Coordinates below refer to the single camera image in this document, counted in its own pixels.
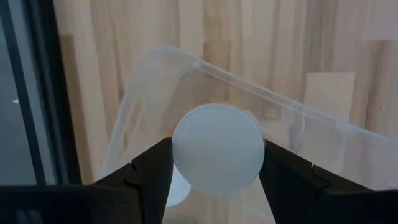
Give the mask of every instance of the white disc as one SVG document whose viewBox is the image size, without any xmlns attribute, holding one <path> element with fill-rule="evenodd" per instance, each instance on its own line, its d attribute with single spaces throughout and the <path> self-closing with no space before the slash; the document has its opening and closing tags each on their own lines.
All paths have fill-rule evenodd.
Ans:
<svg viewBox="0 0 398 224">
<path fill-rule="evenodd" d="M 173 166 L 173 177 L 170 185 L 166 206 L 174 206 L 183 202 L 191 191 L 191 185 L 182 177 L 176 166 Z"/>
<path fill-rule="evenodd" d="M 202 105 L 175 128 L 173 159 L 195 188 L 229 195 L 247 187 L 264 161 L 264 140 L 251 115 L 222 104 Z"/>
</svg>

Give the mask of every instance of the white plastic cap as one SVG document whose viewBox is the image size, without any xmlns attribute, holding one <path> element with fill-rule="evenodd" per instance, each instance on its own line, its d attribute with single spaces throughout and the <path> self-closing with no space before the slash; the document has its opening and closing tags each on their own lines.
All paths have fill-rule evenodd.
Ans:
<svg viewBox="0 0 398 224">
<path fill-rule="evenodd" d="M 264 161 L 264 140 L 253 116 L 230 105 L 202 105 L 175 128 L 174 163 L 195 188 L 230 195 L 250 185 Z"/>
</svg>

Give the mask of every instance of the plastic container lid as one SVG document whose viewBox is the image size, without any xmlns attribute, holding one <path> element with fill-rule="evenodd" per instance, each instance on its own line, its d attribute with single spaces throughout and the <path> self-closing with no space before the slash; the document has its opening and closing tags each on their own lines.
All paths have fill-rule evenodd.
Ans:
<svg viewBox="0 0 398 224">
<path fill-rule="evenodd" d="M 132 74 L 102 175 L 171 136 L 189 111 L 208 103 L 249 111 L 263 138 L 326 170 L 373 190 L 398 189 L 398 142 L 245 82 L 174 47 L 151 51 Z M 191 189 L 182 203 L 166 209 L 164 219 L 207 223 L 214 217 L 219 222 L 274 222 L 258 178 L 229 197 Z"/>
</svg>

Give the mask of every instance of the transparent plastic container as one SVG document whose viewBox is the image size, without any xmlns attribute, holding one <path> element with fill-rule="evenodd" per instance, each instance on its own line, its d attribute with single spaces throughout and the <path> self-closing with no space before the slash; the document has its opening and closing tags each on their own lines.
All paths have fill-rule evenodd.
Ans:
<svg viewBox="0 0 398 224">
<path fill-rule="evenodd" d="M 190 110 L 228 103 L 250 111 L 265 139 L 313 164 L 373 190 L 398 188 L 398 142 L 246 82 L 178 48 L 151 51 L 126 89 L 102 176 L 171 136 Z M 185 201 L 166 208 L 164 223 L 274 223 L 274 219 L 257 178 L 230 197 L 193 189 Z"/>
</svg>

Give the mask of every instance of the light wood surface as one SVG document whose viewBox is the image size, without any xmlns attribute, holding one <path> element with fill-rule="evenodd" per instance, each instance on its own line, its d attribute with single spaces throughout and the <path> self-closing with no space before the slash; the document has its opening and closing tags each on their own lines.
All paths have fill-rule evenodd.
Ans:
<svg viewBox="0 0 398 224">
<path fill-rule="evenodd" d="M 156 45 L 184 48 L 258 85 L 398 139 L 396 0 L 54 3 L 86 183 L 99 177 L 134 64 Z M 234 90 L 217 91 L 242 100 Z M 257 223 L 240 205 L 193 198 L 206 214 L 186 211 L 197 223 Z M 181 220 L 181 212 L 171 214 Z"/>
</svg>

